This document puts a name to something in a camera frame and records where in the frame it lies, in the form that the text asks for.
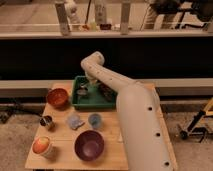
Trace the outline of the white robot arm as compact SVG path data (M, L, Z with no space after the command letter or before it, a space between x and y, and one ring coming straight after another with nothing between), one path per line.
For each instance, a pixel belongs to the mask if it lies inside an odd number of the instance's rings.
M116 111L129 171L174 171L158 115L157 92L105 68L104 62L96 51L81 61L81 67L90 82L99 80L117 93Z

